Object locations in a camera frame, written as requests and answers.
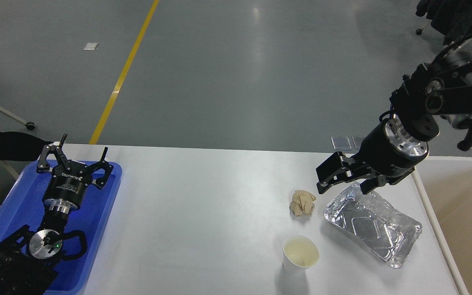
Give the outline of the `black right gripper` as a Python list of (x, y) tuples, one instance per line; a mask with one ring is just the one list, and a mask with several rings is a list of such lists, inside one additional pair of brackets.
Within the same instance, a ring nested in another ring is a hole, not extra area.
[(347, 157), (337, 151), (316, 168), (318, 194), (358, 179), (366, 179), (360, 184), (364, 195), (387, 184), (396, 185), (428, 154), (428, 143), (410, 136), (399, 118), (383, 119), (366, 136), (356, 155)]

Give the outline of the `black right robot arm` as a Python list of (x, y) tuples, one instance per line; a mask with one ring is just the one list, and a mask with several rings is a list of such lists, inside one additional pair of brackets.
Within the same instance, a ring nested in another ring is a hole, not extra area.
[(472, 39), (469, 34), (447, 45), (432, 62), (419, 64), (412, 75), (392, 92), (390, 108), (380, 114), (378, 125), (362, 140), (357, 153), (337, 151), (316, 168), (317, 190), (361, 179), (368, 194), (384, 185), (396, 185), (429, 155), (428, 143), (439, 134), (434, 116), (452, 128), (466, 130), (457, 144), (472, 148), (472, 54), (449, 51)]

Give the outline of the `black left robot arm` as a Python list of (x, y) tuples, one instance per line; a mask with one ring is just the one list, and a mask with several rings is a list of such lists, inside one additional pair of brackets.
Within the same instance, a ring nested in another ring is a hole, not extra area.
[(88, 251), (86, 233), (67, 230), (69, 216), (81, 209), (89, 187), (105, 188), (114, 167), (107, 147), (94, 163), (68, 159), (66, 138), (64, 134), (58, 144), (45, 145), (37, 161), (36, 172), (50, 176), (38, 228), (23, 225), (0, 241), (0, 295), (43, 295), (59, 275), (58, 264)]

